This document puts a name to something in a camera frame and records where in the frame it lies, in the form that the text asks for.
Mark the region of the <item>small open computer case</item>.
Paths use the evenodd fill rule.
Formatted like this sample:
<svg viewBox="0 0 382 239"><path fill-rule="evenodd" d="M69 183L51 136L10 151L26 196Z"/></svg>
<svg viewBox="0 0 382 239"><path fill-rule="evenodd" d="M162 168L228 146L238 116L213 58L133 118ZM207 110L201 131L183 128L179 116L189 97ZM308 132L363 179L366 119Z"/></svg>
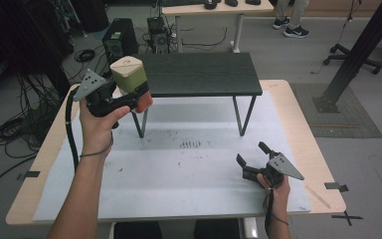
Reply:
<svg viewBox="0 0 382 239"><path fill-rule="evenodd" d="M155 54L167 54L169 52L168 30L162 17L147 19L149 33L149 45Z"/></svg>

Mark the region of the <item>person's right hand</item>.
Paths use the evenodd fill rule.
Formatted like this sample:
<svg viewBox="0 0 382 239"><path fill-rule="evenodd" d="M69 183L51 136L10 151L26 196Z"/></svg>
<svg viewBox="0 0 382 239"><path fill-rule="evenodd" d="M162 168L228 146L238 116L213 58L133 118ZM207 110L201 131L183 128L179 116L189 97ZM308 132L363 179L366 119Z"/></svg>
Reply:
<svg viewBox="0 0 382 239"><path fill-rule="evenodd" d="M285 220L287 218L287 202L290 193L290 186L288 183L288 177L285 175L282 184L273 190L269 190L269 183L262 174L257 175L257 179L261 186L266 190L266 198L263 202L263 207L268 208L270 194L274 194L274 203L272 207L272 213L279 219Z"/></svg>

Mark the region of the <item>person's left hand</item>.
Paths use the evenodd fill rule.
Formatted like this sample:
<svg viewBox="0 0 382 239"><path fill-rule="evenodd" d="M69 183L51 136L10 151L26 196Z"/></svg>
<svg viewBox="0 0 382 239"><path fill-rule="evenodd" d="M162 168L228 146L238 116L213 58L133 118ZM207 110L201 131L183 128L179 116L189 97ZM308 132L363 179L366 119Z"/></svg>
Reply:
<svg viewBox="0 0 382 239"><path fill-rule="evenodd" d="M103 118L92 115L86 100L80 101L80 121L83 134L81 157L108 155L112 146L112 127L130 112L121 107Z"/></svg>

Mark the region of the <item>light wooden desk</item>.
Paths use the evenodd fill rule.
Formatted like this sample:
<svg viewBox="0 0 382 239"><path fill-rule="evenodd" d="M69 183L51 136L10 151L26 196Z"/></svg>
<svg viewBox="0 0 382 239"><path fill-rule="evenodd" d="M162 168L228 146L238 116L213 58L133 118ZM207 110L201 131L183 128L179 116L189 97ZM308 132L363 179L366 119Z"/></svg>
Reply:
<svg viewBox="0 0 382 239"><path fill-rule="evenodd" d="M207 26L219 25L221 27L228 27L234 24L235 36L230 44L232 52L239 53L244 17L249 14L271 16L274 12L274 6L269 0L261 0L260 5L247 4L245 0L237 1L238 5L236 7L229 6L222 1L214 9L206 9L203 4L163 7L162 13L165 16L173 16L175 20L177 52L183 52L182 31L186 25L186 21L193 20L194 25L206 24Z"/></svg>

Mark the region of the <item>black metal post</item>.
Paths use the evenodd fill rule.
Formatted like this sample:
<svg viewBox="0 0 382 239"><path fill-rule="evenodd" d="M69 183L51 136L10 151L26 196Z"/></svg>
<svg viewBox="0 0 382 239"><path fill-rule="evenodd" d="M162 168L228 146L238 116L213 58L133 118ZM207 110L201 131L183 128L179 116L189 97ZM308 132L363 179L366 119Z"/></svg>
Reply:
<svg viewBox="0 0 382 239"><path fill-rule="evenodd" d="M347 58L343 61L336 75L313 103L319 113L338 113L337 102L350 82L356 77L361 66L382 39L382 2L360 34Z"/></svg>

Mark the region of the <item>black curtain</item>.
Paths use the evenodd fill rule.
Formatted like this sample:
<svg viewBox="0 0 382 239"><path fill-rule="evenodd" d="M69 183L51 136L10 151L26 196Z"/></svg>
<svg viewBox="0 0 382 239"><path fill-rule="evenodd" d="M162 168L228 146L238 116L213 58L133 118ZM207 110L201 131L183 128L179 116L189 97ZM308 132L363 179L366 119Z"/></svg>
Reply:
<svg viewBox="0 0 382 239"><path fill-rule="evenodd" d="M48 0L0 0L0 49L18 76L29 85L46 76L63 99L71 85L62 61L63 47L54 7Z"/></svg>

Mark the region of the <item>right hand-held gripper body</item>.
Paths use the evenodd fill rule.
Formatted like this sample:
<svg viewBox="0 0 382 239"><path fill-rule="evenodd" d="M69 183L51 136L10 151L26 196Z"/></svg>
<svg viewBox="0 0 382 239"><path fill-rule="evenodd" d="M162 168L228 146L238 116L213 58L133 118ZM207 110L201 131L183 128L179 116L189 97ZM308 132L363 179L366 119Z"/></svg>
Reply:
<svg viewBox="0 0 382 239"><path fill-rule="evenodd" d="M282 184L285 175L304 180L304 176L283 153L273 150L264 168L254 168L246 165L242 169L244 179L258 182L257 175L260 173L268 181L269 187L272 188L278 188Z"/></svg>

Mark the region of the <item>black computer tower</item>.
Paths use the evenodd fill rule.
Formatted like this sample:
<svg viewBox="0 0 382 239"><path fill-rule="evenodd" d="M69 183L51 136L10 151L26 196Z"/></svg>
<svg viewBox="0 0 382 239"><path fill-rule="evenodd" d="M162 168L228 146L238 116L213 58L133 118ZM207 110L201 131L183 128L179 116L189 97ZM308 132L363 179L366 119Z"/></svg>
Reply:
<svg viewBox="0 0 382 239"><path fill-rule="evenodd" d="M102 43L109 64L124 56L137 54L138 43L132 20L129 18L115 18L104 34Z"/></svg>

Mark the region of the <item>white table mat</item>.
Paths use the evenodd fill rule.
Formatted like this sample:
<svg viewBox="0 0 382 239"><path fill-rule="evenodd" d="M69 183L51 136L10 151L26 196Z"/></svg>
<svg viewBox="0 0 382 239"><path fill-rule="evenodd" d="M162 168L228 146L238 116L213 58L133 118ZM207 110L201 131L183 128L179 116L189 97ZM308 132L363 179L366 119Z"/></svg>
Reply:
<svg viewBox="0 0 382 239"><path fill-rule="evenodd" d="M103 168L101 221L261 215L265 193L243 178L236 158L265 166L261 142L292 156L270 93L236 100L158 98L144 135L125 116L113 138Z"/></svg>

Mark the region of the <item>black keyboard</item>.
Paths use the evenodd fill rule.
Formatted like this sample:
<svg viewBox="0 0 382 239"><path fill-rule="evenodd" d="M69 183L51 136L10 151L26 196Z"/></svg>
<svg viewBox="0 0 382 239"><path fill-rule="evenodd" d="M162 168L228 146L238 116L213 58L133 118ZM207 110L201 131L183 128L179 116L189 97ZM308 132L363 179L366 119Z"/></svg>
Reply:
<svg viewBox="0 0 382 239"><path fill-rule="evenodd" d="M162 0L163 7L179 7L204 4L205 0Z"/></svg>

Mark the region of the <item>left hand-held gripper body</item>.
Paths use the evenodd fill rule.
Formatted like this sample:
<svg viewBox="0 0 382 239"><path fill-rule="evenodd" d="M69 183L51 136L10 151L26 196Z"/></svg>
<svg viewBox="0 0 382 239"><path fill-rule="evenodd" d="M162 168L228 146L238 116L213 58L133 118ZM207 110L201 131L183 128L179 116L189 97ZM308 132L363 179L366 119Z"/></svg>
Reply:
<svg viewBox="0 0 382 239"><path fill-rule="evenodd" d="M97 118L103 118L115 110L128 106L136 108L136 94L128 94L119 98L112 95L117 88L114 80L106 79L91 69L87 69L80 86L74 94L74 101L87 101L90 113Z"/></svg>

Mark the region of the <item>black tape cross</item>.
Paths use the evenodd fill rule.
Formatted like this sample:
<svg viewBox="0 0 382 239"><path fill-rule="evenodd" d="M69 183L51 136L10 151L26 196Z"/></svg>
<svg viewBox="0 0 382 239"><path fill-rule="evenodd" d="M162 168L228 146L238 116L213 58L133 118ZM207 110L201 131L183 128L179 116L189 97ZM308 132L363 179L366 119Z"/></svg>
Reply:
<svg viewBox="0 0 382 239"><path fill-rule="evenodd" d="M363 220L363 217L361 217L361 216L349 215L346 210L343 211L341 215L331 215L331 218L333 218L333 219L344 219L348 223L349 226L352 226L353 220Z"/></svg>

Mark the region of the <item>black wooden shelf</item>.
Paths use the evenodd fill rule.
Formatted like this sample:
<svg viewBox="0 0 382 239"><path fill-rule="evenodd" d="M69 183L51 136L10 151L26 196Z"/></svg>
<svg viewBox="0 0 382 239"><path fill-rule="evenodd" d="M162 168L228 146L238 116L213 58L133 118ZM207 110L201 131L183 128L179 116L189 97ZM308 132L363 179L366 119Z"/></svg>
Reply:
<svg viewBox="0 0 382 239"><path fill-rule="evenodd" d="M154 98L231 97L244 136L263 94L249 53L135 54Z"/></svg>

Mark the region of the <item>black tape strip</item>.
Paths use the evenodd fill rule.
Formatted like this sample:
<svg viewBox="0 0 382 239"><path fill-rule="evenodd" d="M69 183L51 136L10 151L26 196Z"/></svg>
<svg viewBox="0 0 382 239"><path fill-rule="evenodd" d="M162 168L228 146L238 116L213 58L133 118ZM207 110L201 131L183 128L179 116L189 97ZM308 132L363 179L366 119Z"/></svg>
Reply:
<svg viewBox="0 0 382 239"><path fill-rule="evenodd" d="M336 189L339 192L349 191L346 184L339 184L338 182L325 182L324 186L326 189Z"/></svg>
<svg viewBox="0 0 382 239"><path fill-rule="evenodd" d="M41 171L28 170L25 173L20 173L17 176L17 180L24 181L26 178L37 178L40 175Z"/></svg>

